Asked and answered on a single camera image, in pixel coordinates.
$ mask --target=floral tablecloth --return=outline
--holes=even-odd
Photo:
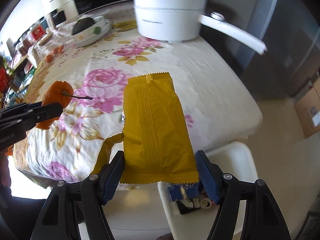
[[[26,95],[41,101],[56,80],[67,81],[77,96],[50,130],[33,128],[15,144],[16,167],[42,186],[51,179],[80,181],[88,176],[102,141],[121,131],[123,91],[127,79],[169,72],[180,98],[194,151],[209,150],[235,138],[248,137],[262,121],[261,112],[244,85],[201,37],[168,44],[142,37],[133,3],[90,12],[114,22],[104,38],[84,48],[71,44],[52,65],[38,67]],[[74,23],[59,29],[70,37]],[[117,145],[113,154],[122,148]]]

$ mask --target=white pot handle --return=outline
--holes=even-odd
[[[225,22],[224,17],[219,13],[213,12],[211,17],[200,15],[199,22],[242,42],[260,55],[267,50],[266,45],[262,41],[244,30]]]

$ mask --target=pot lid knob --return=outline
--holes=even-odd
[[[224,16],[222,14],[220,14],[220,13],[217,13],[217,12],[212,12],[211,13],[211,17],[213,19],[216,19],[216,20],[220,21],[220,22],[224,22],[225,21]]]

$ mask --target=white plastic bin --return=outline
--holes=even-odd
[[[241,142],[232,142],[217,150],[205,153],[212,163],[219,165],[225,173],[231,173],[237,179],[255,182],[258,179],[256,167],[249,148]],[[218,207],[199,209],[191,213],[180,215],[177,204],[171,201],[169,183],[158,182],[158,190],[164,207],[173,238],[175,240],[206,240]],[[245,213],[245,201],[240,201],[238,219],[234,235],[242,230]]]

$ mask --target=dark green squash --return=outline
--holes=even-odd
[[[92,18],[83,18],[77,21],[77,23],[72,28],[72,35],[76,35],[85,29],[88,29],[92,25],[94,25],[96,22]]]

